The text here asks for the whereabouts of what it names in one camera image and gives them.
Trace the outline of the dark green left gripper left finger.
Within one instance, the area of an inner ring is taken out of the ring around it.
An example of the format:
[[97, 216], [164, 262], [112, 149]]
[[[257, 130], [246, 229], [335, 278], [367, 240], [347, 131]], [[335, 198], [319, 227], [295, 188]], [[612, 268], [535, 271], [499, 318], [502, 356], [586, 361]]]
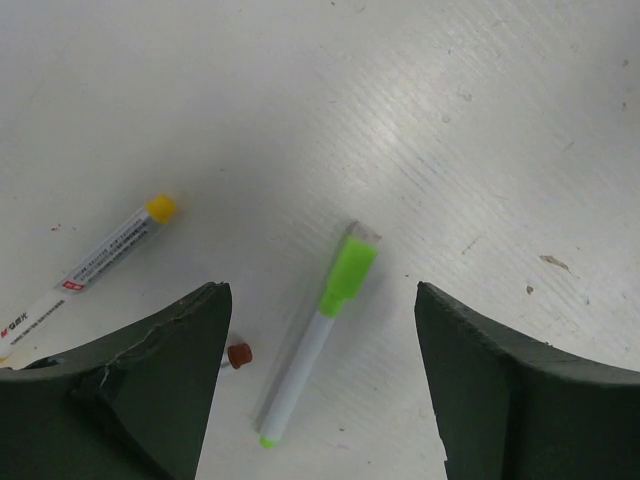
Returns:
[[195, 477], [232, 313], [207, 283], [92, 342], [1, 372], [5, 479]]

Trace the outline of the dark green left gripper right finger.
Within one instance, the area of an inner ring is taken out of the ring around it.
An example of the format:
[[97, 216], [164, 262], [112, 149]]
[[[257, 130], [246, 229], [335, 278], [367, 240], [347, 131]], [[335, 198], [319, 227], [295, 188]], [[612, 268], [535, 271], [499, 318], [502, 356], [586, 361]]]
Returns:
[[638, 372], [556, 349], [430, 283], [414, 312], [447, 478], [638, 478]]

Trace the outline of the brown cap marker pen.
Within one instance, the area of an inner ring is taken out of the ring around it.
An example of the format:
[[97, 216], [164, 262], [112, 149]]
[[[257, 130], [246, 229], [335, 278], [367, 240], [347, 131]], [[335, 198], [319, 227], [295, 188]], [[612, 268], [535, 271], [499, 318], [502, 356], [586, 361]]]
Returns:
[[239, 370], [253, 361], [253, 352], [247, 343], [229, 345], [223, 353], [220, 372], [228, 373]]

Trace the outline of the white lime-tipped marker body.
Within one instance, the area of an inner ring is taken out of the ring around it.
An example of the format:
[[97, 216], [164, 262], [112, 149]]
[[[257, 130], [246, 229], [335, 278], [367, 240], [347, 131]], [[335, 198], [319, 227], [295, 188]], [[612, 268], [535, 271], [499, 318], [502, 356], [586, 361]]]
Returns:
[[263, 448], [273, 448], [281, 439], [333, 324], [320, 312], [311, 319], [262, 423]]

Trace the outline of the lime green marker cap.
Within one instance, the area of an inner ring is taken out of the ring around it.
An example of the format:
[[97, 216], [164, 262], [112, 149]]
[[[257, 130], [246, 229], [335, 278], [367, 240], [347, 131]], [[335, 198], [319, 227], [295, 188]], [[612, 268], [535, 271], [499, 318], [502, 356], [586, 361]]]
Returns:
[[357, 297], [378, 256], [381, 236], [362, 222], [353, 222], [345, 232], [329, 272], [319, 312], [337, 318], [348, 301]]

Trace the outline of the yellow cap marker pen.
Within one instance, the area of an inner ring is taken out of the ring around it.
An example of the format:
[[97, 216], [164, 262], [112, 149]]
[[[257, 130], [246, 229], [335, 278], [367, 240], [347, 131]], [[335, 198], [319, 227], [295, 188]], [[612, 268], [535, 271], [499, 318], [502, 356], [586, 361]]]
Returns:
[[177, 205], [167, 195], [156, 196], [136, 211], [52, 289], [14, 320], [1, 325], [1, 359], [6, 360], [74, 296], [87, 291], [136, 247], [167, 225], [176, 213]]

